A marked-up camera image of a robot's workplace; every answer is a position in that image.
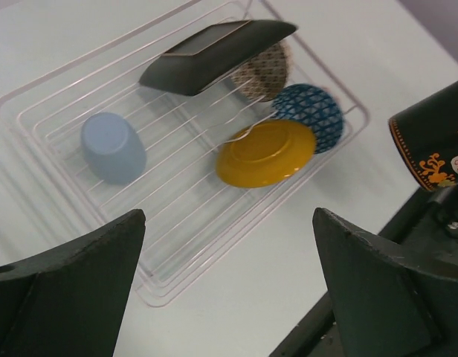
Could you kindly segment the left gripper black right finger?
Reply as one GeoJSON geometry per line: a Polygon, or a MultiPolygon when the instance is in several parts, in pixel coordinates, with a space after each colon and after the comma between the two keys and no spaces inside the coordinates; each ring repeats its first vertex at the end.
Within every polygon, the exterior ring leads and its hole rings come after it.
{"type": "Polygon", "coordinates": [[[346,356],[458,356],[458,265],[325,208],[312,224],[346,356]]]}

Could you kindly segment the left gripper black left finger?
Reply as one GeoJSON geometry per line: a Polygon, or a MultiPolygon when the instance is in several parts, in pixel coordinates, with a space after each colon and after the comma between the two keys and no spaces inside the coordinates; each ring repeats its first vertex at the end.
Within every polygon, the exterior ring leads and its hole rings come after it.
{"type": "Polygon", "coordinates": [[[134,209],[0,266],[0,356],[112,356],[143,245],[134,209]]]}

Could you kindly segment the light blue plastic cup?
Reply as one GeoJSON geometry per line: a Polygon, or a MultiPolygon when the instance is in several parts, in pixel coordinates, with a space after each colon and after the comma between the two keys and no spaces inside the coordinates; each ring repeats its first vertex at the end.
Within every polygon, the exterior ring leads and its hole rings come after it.
{"type": "Polygon", "coordinates": [[[146,166],[146,150],[137,132],[115,113],[89,117],[80,130],[80,146],[89,169],[109,184],[129,184],[146,166]]]}

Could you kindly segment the red interior dark mug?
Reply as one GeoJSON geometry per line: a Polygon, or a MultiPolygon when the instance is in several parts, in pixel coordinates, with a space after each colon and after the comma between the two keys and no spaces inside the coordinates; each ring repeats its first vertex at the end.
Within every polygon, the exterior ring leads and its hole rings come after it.
{"type": "Polygon", "coordinates": [[[388,120],[411,175],[427,191],[458,184],[458,80],[388,120]]]}

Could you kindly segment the yellow brown round saucer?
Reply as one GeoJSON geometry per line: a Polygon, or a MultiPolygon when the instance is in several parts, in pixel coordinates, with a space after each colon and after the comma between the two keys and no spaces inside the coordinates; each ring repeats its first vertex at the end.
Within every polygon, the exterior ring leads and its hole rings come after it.
{"type": "Polygon", "coordinates": [[[315,149],[315,134],[307,126],[294,120],[267,120],[224,143],[216,159],[216,174],[234,187],[277,184],[301,171],[315,149]]]}

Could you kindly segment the blue triangle patterned bowl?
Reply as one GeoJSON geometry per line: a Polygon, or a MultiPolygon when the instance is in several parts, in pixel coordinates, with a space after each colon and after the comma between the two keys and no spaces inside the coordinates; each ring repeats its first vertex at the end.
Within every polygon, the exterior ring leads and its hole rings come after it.
{"type": "Polygon", "coordinates": [[[272,117],[294,120],[313,131],[315,153],[332,149],[344,131],[344,115],[334,97],[318,86],[297,83],[285,87],[271,103],[272,117]]]}

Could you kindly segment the pink patterned bowl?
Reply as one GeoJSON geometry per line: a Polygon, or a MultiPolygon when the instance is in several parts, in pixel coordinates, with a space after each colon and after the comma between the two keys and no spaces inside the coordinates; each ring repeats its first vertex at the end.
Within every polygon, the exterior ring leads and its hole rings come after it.
{"type": "Polygon", "coordinates": [[[268,102],[284,89],[292,67],[290,46],[282,40],[239,66],[230,81],[248,100],[268,102]]]}

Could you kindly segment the black floral square plate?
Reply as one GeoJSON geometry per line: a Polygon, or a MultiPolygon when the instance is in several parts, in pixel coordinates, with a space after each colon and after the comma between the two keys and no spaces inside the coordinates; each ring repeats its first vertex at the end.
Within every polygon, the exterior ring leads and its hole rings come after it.
{"type": "Polygon", "coordinates": [[[210,25],[163,52],[146,68],[139,84],[195,96],[296,30],[290,22],[271,19],[210,25]]]}

